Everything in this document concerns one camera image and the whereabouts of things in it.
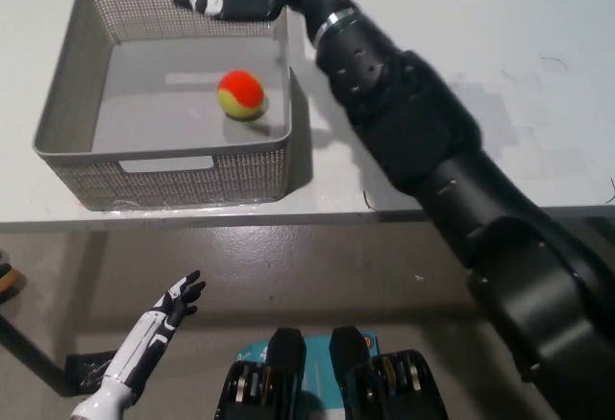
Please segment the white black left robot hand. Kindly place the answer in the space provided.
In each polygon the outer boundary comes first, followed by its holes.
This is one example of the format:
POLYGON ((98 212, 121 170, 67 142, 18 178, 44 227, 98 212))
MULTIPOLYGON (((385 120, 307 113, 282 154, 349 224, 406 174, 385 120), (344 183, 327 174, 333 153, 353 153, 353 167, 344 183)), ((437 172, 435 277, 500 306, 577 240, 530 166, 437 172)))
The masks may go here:
POLYGON ((195 302, 206 287, 199 278, 200 271, 195 270, 165 291, 140 316, 111 360, 105 378, 127 386, 134 402, 141 396, 184 318, 196 312, 195 302))

